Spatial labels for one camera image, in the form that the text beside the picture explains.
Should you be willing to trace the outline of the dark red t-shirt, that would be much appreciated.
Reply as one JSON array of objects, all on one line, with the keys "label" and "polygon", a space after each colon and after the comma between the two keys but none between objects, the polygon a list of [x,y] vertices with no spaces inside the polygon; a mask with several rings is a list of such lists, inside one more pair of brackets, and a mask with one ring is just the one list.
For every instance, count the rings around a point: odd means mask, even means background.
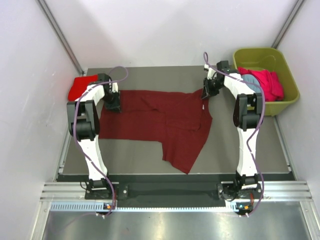
[{"label": "dark red t-shirt", "polygon": [[101,110],[99,138],[159,142],[163,161],[189,174],[213,121],[202,93],[123,90],[120,112]]}]

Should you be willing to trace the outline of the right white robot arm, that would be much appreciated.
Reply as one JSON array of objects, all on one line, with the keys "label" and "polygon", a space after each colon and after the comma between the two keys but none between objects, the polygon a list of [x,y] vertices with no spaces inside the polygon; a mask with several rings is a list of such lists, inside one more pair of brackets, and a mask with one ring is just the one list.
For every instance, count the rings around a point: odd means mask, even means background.
[{"label": "right white robot arm", "polygon": [[205,61],[207,72],[203,80],[202,99],[216,96],[220,89],[227,88],[235,99],[233,124],[239,136],[239,160],[232,186],[224,186],[221,197],[231,195],[231,199],[245,198],[253,191],[260,191],[256,164],[256,143],[265,113],[265,96],[253,76],[241,75],[230,69],[227,60],[216,67]]}]

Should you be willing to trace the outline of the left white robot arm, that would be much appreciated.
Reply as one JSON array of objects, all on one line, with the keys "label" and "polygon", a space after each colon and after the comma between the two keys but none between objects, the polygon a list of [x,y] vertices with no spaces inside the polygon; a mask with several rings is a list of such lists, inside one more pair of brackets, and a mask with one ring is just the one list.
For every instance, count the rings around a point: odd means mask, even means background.
[{"label": "left white robot arm", "polygon": [[118,84],[105,73],[74,79],[67,96],[68,130],[82,151],[88,168],[85,198],[90,200],[116,199],[115,188],[108,179],[99,146],[100,120],[97,105],[100,100],[108,110],[121,111]]}]

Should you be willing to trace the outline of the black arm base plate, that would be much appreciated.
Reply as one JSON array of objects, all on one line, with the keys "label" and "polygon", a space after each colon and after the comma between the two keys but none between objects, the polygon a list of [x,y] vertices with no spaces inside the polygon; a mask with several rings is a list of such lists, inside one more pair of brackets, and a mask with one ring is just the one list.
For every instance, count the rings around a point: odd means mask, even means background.
[{"label": "black arm base plate", "polygon": [[151,182],[151,183],[117,183],[108,185],[106,188],[87,189],[86,199],[116,199],[129,200],[138,197],[155,197],[161,202],[165,197],[169,197],[172,202],[174,197],[206,197],[214,201],[235,199],[259,199],[262,189],[258,185],[256,188],[237,189],[233,183],[183,183],[183,182]]}]

